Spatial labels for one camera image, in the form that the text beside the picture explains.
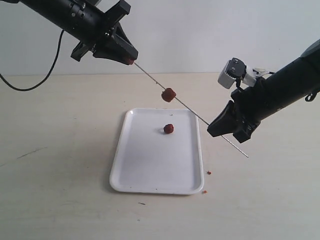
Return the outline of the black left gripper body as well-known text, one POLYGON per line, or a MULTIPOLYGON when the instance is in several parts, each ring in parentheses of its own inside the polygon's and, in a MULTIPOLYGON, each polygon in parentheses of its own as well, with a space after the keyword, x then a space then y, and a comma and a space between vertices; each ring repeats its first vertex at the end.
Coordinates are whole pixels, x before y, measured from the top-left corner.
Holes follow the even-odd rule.
POLYGON ((111 35, 116 24, 130 13, 131 6, 124 0, 118 1, 106 12, 100 11, 88 0, 72 0, 70 16, 74 20, 72 32, 80 34, 79 43, 72 50, 71 58, 80 61, 88 52, 97 50, 113 52, 111 35))

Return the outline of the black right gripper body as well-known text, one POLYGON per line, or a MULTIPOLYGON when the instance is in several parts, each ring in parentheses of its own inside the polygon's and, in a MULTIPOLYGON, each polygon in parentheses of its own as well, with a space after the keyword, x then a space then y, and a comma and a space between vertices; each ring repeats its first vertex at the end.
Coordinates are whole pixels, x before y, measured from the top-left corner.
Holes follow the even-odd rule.
POLYGON ((275 113, 275 103, 268 91, 260 84, 236 89, 231 93, 240 115, 250 123, 258 123, 275 113))

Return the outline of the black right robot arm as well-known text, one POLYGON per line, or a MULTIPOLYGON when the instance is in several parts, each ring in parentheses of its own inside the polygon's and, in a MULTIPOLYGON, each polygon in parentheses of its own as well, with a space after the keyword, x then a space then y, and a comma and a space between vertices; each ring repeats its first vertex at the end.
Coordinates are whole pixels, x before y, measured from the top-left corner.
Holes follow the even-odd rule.
POLYGON ((320 42, 276 72, 251 68, 234 57, 221 71, 218 83, 226 89, 235 84, 236 89, 207 132, 212 137, 232 134, 243 143, 262 120, 301 98, 306 102, 315 99, 320 91, 320 42))

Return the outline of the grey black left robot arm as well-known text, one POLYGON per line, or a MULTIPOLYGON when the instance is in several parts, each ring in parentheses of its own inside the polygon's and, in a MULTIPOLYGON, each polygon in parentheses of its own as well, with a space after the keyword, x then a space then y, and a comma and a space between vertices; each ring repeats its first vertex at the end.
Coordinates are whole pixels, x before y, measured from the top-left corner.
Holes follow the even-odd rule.
POLYGON ((95 58, 125 65, 133 64, 138 58, 139 52, 120 24, 131 10, 124 0, 106 12, 89 0, 24 0, 22 3, 79 40, 71 53, 71 58, 78 62, 88 52, 95 58))

